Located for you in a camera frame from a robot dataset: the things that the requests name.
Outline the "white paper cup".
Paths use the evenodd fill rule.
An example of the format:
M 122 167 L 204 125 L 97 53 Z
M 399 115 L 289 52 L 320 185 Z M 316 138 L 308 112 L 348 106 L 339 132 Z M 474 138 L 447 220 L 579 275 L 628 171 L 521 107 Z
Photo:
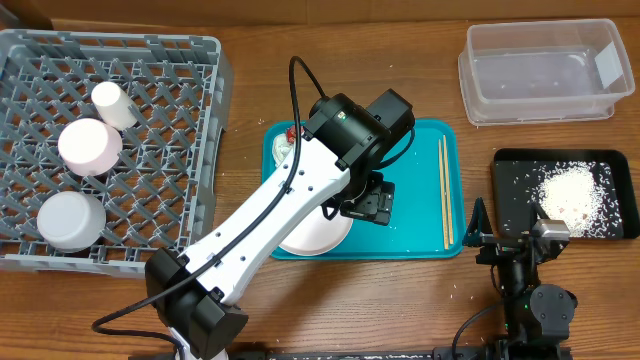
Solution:
M 102 120 L 119 131 L 137 124 L 137 119 L 129 109 L 134 102 L 116 83 L 104 81 L 91 91 L 91 100 Z

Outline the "large white plate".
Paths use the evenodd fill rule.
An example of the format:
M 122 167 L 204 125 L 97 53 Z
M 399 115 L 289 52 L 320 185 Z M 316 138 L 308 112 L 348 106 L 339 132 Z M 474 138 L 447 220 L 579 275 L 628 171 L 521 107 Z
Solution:
M 353 219 L 336 215 L 327 220 L 317 207 L 283 240 L 279 247 L 298 256 L 318 256 L 337 247 L 347 236 Z

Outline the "grey-green bowl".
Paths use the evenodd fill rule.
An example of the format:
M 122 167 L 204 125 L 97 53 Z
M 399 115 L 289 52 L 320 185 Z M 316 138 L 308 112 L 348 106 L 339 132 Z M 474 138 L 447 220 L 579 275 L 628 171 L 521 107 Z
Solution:
M 73 253 L 93 245 L 106 225 L 101 202 L 85 193 L 64 191 L 47 199 L 36 217 L 37 230 L 59 251 Z

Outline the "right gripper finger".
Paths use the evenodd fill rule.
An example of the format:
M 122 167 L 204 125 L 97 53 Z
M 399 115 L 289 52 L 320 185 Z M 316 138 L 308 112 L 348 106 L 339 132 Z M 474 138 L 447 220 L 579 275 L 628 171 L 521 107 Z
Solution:
M 532 202 L 530 208 L 530 229 L 545 225 L 549 220 L 548 215 L 538 202 Z
M 484 245 L 493 236 L 490 220 L 482 197 L 475 200 L 471 220 L 465 233 L 466 245 Z

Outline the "white tissue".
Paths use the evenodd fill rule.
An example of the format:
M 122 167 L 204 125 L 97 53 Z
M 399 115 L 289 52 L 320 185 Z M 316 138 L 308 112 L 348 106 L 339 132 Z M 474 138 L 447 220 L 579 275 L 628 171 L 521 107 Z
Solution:
M 276 167 L 286 159 L 288 154 L 293 150 L 295 138 L 288 137 L 285 133 L 277 135 L 272 143 L 272 157 Z

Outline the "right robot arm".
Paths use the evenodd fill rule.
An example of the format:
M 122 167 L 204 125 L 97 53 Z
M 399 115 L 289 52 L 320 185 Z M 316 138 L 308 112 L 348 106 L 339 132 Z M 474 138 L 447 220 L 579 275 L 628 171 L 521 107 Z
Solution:
M 454 359 L 570 359 L 561 343 L 569 338 L 570 323 L 578 306 L 576 296 L 557 285 L 543 284 L 538 266 L 556 259 L 569 245 L 570 231 L 534 204 L 530 228 L 514 238 L 497 237 L 484 201 L 478 198 L 463 244 L 479 250 L 476 262 L 490 267 L 500 299 L 469 318 L 451 344 Z M 505 333 L 481 347 L 460 347 L 464 330 L 479 318 L 501 309 Z

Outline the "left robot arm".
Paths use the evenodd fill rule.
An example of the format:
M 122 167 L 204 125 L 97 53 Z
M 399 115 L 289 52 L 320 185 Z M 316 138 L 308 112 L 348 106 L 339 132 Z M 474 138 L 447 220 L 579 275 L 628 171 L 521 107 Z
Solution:
M 182 359 L 212 359 L 241 332 L 237 302 L 283 240 L 312 211 L 388 225 L 395 186 L 383 157 L 415 125 L 412 106 L 387 90 L 368 107 L 344 94 L 312 107 L 301 148 L 225 222 L 182 253 L 159 249 L 145 264 L 146 289 Z

